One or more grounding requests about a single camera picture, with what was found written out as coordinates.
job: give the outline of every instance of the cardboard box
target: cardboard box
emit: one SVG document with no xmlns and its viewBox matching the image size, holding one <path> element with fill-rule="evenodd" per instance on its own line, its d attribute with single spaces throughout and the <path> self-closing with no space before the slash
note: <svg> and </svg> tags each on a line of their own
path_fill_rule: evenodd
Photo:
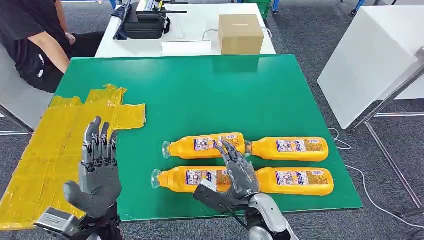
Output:
<svg viewBox="0 0 424 240">
<path fill-rule="evenodd" d="M 219 15 L 221 54 L 259 54 L 264 32 L 256 15 Z"/>
</svg>

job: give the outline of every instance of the green crate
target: green crate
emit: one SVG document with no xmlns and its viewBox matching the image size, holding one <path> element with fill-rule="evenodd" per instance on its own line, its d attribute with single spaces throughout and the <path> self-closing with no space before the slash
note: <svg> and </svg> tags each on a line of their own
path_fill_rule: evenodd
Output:
<svg viewBox="0 0 424 240">
<path fill-rule="evenodd" d="M 268 2 L 268 3 L 256 3 L 256 4 L 257 4 L 257 7 L 259 8 L 260 14 L 262 15 L 262 18 L 267 19 L 268 12 L 270 11 L 271 3 Z"/>
<path fill-rule="evenodd" d="M 270 11 L 271 0 L 243 0 L 244 4 L 257 4 L 259 12 L 263 19 L 267 19 L 268 12 Z"/>
</svg>

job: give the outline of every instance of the bottle label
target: bottle label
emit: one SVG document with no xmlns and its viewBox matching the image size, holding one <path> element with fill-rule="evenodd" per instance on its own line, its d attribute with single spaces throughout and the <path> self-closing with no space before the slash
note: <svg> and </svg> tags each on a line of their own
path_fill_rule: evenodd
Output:
<svg viewBox="0 0 424 240">
<path fill-rule="evenodd" d="M 241 139 L 235 134 L 219 135 L 214 138 L 210 136 L 203 136 L 194 139 L 194 150 L 204 151 L 208 149 L 213 149 L 215 148 L 216 144 L 222 147 L 222 140 L 229 142 L 236 148 L 242 143 Z"/>
<path fill-rule="evenodd" d="M 328 184 L 326 175 L 323 171 L 276 171 L 276 180 L 278 185 L 325 185 Z"/>
<path fill-rule="evenodd" d="M 203 179 L 215 185 L 230 185 L 230 176 L 227 170 L 187 170 L 185 172 L 185 184 L 199 185 Z"/>
<path fill-rule="evenodd" d="M 324 151 L 323 144 L 319 139 L 304 139 L 304 140 L 277 140 L 278 152 L 321 152 Z"/>
</svg>

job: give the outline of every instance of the gray robotic hand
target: gray robotic hand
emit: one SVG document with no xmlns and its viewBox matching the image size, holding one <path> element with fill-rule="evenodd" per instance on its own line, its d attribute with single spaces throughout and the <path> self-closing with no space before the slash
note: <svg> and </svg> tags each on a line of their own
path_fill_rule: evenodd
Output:
<svg viewBox="0 0 424 240">
<path fill-rule="evenodd" d="M 216 145 L 226 165 L 231 181 L 231 187 L 226 192 L 227 196 L 237 200 L 244 200 L 253 194 L 259 193 L 259 184 L 252 163 L 237 149 L 226 141 L 221 141 L 222 146 Z"/>
<path fill-rule="evenodd" d="M 276 202 L 259 191 L 259 183 L 252 163 L 226 141 L 215 148 L 222 154 L 231 186 L 227 192 L 216 192 L 216 187 L 203 181 L 193 197 L 219 213 L 230 212 L 245 227 L 249 240 L 299 240 Z M 235 211 L 244 210 L 246 223 Z"/>
<path fill-rule="evenodd" d="M 85 130 L 82 161 L 78 166 L 78 183 L 63 185 L 66 200 L 91 218 L 100 218 L 108 212 L 121 194 L 122 186 L 116 160 L 114 131 L 108 139 L 109 123 L 96 117 Z"/>
</svg>

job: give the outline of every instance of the white cable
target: white cable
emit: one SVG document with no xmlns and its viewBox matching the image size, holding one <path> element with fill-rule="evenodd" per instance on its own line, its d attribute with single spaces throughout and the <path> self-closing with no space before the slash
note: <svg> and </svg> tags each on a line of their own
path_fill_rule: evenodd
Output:
<svg viewBox="0 0 424 240">
<path fill-rule="evenodd" d="M 375 204 L 375 203 L 373 202 L 373 200 L 372 200 L 372 199 L 371 199 L 371 197 L 370 197 L 370 194 L 368 193 L 367 186 L 365 185 L 365 175 L 364 175 L 364 173 L 363 173 L 361 170 L 359 170 L 359 169 L 357 169 L 357 168 L 354 168 L 353 166 L 348 166 L 348 165 L 345 165 L 345 166 L 346 166 L 346 167 L 348 167 L 348 168 L 350 168 L 350 169 L 356 170 L 356 171 L 360 172 L 360 174 L 362 174 L 363 189 L 365 190 L 366 196 L 368 197 L 368 199 L 369 199 L 369 201 L 372 203 L 372 205 L 374 205 L 374 207 L 376 207 L 378 210 L 380 210 L 380 211 L 382 211 L 382 212 L 385 212 L 386 214 L 388 214 L 388 215 L 390 215 L 390 216 L 392 216 L 392 217 L 394 217 L 394 218 L 396 218 L 396 219 L 400 220 L 402 223 L 404 223 L 404 224 L 406 224 L 406 225 L 408 225 L 408 226 L 411 226 L 411 227 L 414 227 L 414 228 L 424 229 L 424 226 L 414 225 L 414 224 L 411 224 L 411 223 L 409 223 L 409 222 L 406 222 L 406 221 L 405 221 L 405 220 L 403 220 L 402 218 L 400 218 L 400 217 L 398 217 L 398 216 L 394 215 L 393 213 L 391 213 L 391 212 L 389 212 L 389 211 L 387 211 L 387 210 L 384 210 L 383 208 L 381 208 L 381 207 L 377 206 L 377 204 Z"/>
<path fill-rule="evenodd" d="M 267 32 L 268 32 L 268 34 L 269 34 L 269 38 L 272 40 L 273 39 L 273 33 L 271 32 L 271 30 L 269 30 L 268 28 L 266 28 L 266 27 L 261 27 L 261 29 L 264 29 L 264 30 L 266 30 Z M 208 32 L 218 32 L 219 30 L 218 29 L 209 29 L 209 30 L 206 30 L 206 31 L 204 31 L 204 33 L 203 33 L 203 36 L 201 37 L 201 40 L 202 41 L 205 41 L 205 36 L 206 36 L 206 34 L 208 33 Z"/>
<path fill-rule="evenodd" d="M 334 130 L 337 133 L 337 136 L 333 137 L 332 139 L 334 140 L 334 142 L 339 142 L 341 144 L 344 144 L 347 147 L 339 147 L 336 145 L 336 147 L 340 150 L 350 150 L 352 149 L 352 146 L 347 144 L 346 142 L 342 141 L 339 139 L 339 131 L 337 131 L 337 129 L 330 127 L 328 130 Z"/>
<path fill-rule="evenodd" d="M 201 37 L 201 40 L 205 41 L 205 36 L 208 32 L 218 32 L 218 31 L 219 31 L 218 29 L 209 29 L 209 30 L 204 31 L 203 36 Z"/>
<path fill-rule="evenodd" d="M 266 27 L 261 27 L 261 29 L 265 29 L 268 33 L 269 33 L 269 38 L 272 40 L 273 39 L 273 33 L 271 32 L 271 30 L 269 30 Z"/>
<path fill-rule="evenodd" d="M 341 141 L 341 140 L 339 140 L 339 139 L 338 139 L 338 137 L 339 137 L 339 131 L 337 131 L 337 129 L 330 127 L 328 130 L 334 130 L 334 131 L 337 133 L 337 136 L 335 136 L 335 137 L 333 137 L 333 138 L 332 138 L 332 139 L 334 140 L 334 142 L 340 142 L 340 143 L 342 143 L 342 144 L 344 144 L 344 145 L 348 146 L 348 147 L 345 147 L 345 148 L 343 148 L 343 147 L 337 147 L 338 149 L 340 149 L 340 150 L 349 150 L 349 149 L 352 149 L 352 146 L 350 146 L 350 145 L 349 145 L 349 144 L 347 144 L 346 142 Z M 391 212 L 389 212 L 389 211 L 387 211 L 387 210 L 385 210 L 385 209 L 383 209 L 383 208 L 379 207 L 377 204 L 375 204 L 375 203 L 374 203 L 374 201 L 371 199 L 370 194 L 368 193 L 367 186 L 365 185 L 365 174 L 364 174 L 361 170 L 359 170 L 359 169 L 357 169 L 357 168 L 355 168 L 355 167 L 353 167 L 353 166 L 349 166 L 349 165 L 345 165 L 345 166 L 346 166 L 347 168 L 350 168 L 350 169 L 353 169 L 353 170 L 355 170 L 355 171 L 360 172 L 360 174 L 362 175 L 362 184 L 363 184 L 363 189 L 365 190 L 366 196 L 368 197 L 368 199 L 369 199 L 369 201 L 372 203 L 372 205 L 374 205 L 374 207 L 376 207 L 378 210 L 380 210 L 380 211 L 382 211 L 382 212 L 384 212 L 384 213 L 386 213 L 386 214 L 388 214 L 388 215 L 390 215 L 390 216 L 394 217 L 395 219 L 397 219 L 397 220 L 401 221 L 402 223 L 404 223 L 404 224 L 406 224 L 406 225 L 408 225 L 408 226 L 411 226 L 411 227 L 414 227 L 414 228 L 424 229 L 424 226 L 421 226 L 421 225 L 415 225 L 415 224 L 411 224 L 411 223 L 409 223 L 409 222 L 406 222 L 406 221 L 405 221 L 405 220 L 403 220 L 402 218 L 400 218 L 400 217 L 398 217 L 398 216 L 394 215 L 393 213 L 391 213 Z"/>
</svg>

